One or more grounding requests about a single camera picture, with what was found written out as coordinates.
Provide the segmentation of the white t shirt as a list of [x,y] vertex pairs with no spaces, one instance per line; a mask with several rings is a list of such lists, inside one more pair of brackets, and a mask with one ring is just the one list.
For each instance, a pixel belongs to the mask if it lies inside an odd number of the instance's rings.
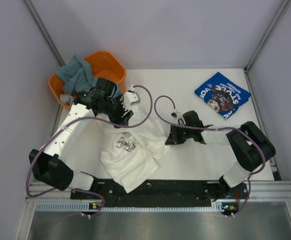
[[159,120],[147,119],[134,128],[115,128],[100,122],[104,140],[100,161],[105,171],[126,193],[130,193],[159,168],[159,161],[171,149],[165,145],[165,131]]

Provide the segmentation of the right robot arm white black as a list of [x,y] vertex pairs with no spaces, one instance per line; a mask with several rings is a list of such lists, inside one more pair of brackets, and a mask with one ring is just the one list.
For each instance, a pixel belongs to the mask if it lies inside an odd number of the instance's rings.
[[170,125],[165,142],[167,146],[181,145],[192,139],[203,145],[230,146],[235,156],[232,167],[218,180],[218,194],[232,197],[237,186],[258,167],[275,156],[276,149],[264,133],[252,121],[238,127],[215,127],[204,125],[194,110],[181,114],[174,110],[171,116],[176,123]]

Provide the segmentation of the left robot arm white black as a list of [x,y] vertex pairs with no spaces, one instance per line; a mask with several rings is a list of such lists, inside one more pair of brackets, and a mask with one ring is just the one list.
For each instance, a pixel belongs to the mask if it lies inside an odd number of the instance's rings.
[[71,169],[65,161],[73,144],[98,114],[108,116],[109,122],[118,126],[128,126],[133,111],[128,108],[140,102],[139,95],[131,88],[126,93],[114,96],[117,86],[114,82],[98,78],[96,85],[88,91],[76,94],[70,111],[57,132],[40,150],[29,154],[34,178],[54,189],[81,189],[87,198],[98,195],[99,186],[94,177],[79,170]]

